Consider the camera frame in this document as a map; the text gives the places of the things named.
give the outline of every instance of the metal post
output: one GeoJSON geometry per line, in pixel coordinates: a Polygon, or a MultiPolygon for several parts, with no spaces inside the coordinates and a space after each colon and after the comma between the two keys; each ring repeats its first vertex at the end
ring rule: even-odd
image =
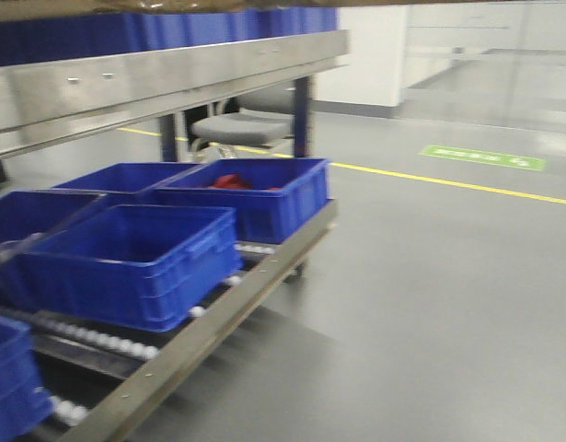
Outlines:
{"type": "Polygon", "coordinates": [[[178,161],[179,150],[176,139],[176,118],[174,114],[164,115],[160,120],[160,143],[162,145],[162,161],[178,161]]]}
{"type": "Polygon", "coordinates": [[[293,132],[295,143],[293,155],[295,157],[310,157],[310,104],[311,104],[311,77],[304,76],[295,80],[295,118],[293,132]]]}

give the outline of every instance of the green floor sign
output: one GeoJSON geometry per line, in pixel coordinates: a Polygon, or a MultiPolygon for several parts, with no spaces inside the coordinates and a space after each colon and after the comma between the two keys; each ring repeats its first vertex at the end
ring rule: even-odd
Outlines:
{"type": "Polygon", "coordinates": [[[461,161],[474,161],[476,163],[494,164],[508,168],[528,169],[542,171],[547,163],[546,159],[533,157],[519,157],[518,155],[497,154],[483,150],[461,149],[460,147],[448,147],[446,145],[427,145],[421,155],[428,157],[440,157],[458,159],[461,161]]]}

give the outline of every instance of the floor marking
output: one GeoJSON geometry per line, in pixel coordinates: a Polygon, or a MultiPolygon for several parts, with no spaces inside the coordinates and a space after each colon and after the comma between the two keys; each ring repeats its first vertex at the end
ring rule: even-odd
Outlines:
{"type": "MultiPolygon", "coordinates": [[[[135,129],[135,128],[132,128],[132,127],[120,127],[117,130],[118,131],[124,131],[124,132],[131,132],[133,134],[139,134],[139,135],[161,136],[161,134],[158,133],[158,132],[143,131],[141,129],[135,129]]],[[[189,141],[189,139],[186,136],[177,136],[176,139],[178,141],[189,141]]]]}
{"type": "Polygon", "coordinates": [[[547,164],[547,160],[542,158],[520,157],[519,155],[463,149],[461,147],[449,147],[447,145],[427,145],[420,152],[420,155],[492,164],[494,166],[504,166],[507,168],[536,170],[538,172],[544,170],[544,167],[547,164]]]}
{"type": "MultiPolygon", "coordinates": [[[[129,128],[129,127],[123,127],[119,130],[125,131],[125,132],[132,132],[134,134],[160,136],[160,134],[157,133],[157,132],[141,131],[139,129],[132,129],[132,128],[129,128]]],[[[252,153],[252,154],[272,155],[274,157],[281,157],[281,158],[291,157],[291,155],[288,155],[288,154],[279,154],[279,153],[276,153],[276,152],[272,153],[272,152],[269,152],[268,150],[256,149],[256,148],[253,148],[253,147],[246,147],[244,145],[237,145],[236,148],[241,150],[241,151],[249,152],[249,153],[252,153]]],[[[413,174],[410,174],[410,173],[395,172],[393,170],[368,168],[368,167],[365,167],[365,166],[356,166],[355,164],[339,163],[337,161],[334,161],[330,164],[331,164],[331,166],[334,166],[334,167],[340,168],[340,169],[349,169],[349,170],[356,170],[356,171],[359,171],[359,172],[375,173],[377,175],[385,175],[387,177],[397,177],[397,178],[404,178],[404,179],[407,179],[407,180],[432,182],[434,184],[443,184],[445,186],[459,187],[459,188],[462,188],[462,189],[471,189],[473,191],[499,193],[500,195],[517,196],[519,198],[527,198],[527,199],[530,199],[530,200],[545,201],[547,203],[566,204],[565,198],[557,198],[557,197],[554,197],[554,196],[539,195],[537,193],[525,193],[525,192],[510,191],[508,189],[500,189],[500,188],[497,188],[497,187],[480,186],[478,184],[469,184],[467,182],[462,182],[462,181],[443,180],[441,178],[425,177],[425,176],[422,176],[422,175],[413,175],[413,174]]]]}

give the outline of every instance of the stainless steel shelf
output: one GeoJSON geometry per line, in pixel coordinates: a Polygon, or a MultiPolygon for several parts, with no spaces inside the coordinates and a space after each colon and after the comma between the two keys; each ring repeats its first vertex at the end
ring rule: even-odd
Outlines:
{"type": "Polygon", "coordinates": [[[346,31],[0,68],[0,159],[311,76],[346,31]]]}

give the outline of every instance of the red object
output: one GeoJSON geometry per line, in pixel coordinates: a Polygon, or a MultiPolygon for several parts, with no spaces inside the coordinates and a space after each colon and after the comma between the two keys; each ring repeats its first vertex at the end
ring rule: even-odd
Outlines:
{"type": "Polygon", "coordinates": [[[222,175],[215,182],[209,186],[212,189],[245,189],[252,188],[249,182],[242,179],[239,173],[232,173],[229,175],[222,175]]]}

